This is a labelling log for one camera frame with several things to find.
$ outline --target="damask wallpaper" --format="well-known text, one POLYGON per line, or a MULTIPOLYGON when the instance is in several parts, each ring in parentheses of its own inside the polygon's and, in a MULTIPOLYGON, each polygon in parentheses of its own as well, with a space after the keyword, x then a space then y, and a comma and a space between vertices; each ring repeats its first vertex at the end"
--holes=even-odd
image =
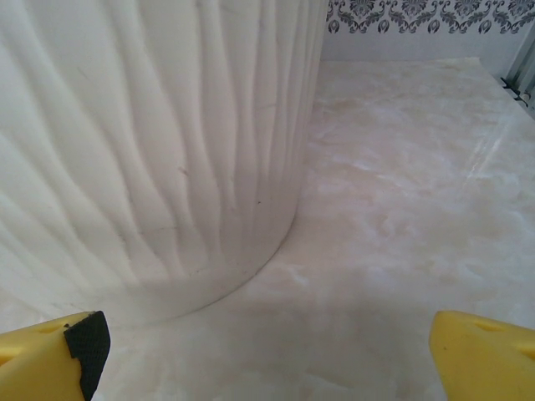
POLYGON ((331 0, 327 15, 329 33, 480 34, 491 30, 518 33, 535 19, 535 0, 331 0))

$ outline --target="beige marble tile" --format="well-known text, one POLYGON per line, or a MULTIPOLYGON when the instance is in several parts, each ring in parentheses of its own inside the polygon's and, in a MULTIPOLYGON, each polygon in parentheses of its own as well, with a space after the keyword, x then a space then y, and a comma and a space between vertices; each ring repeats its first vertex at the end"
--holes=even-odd
MULTIPOLYGON (((441 400, 437 310, 535 327, 535 121, 477 60, 324 63, 310 135, 277 255, 113 329, 96 400, 441 400)), ((1 301, 3 328, 41 318, 1 301)))

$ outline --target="yellow plastic part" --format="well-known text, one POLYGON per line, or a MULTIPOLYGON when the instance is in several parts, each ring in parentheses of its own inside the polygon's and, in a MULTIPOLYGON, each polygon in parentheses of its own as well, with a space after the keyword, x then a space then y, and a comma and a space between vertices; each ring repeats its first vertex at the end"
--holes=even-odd
POLYGON ((64 331, 90 314, 0 334, 0 400, 84 401, 81 365, 71 357, 64 331))
POLYGON ((438 312, 430 347, 450 401, 535 400, 535 331, 438 312))

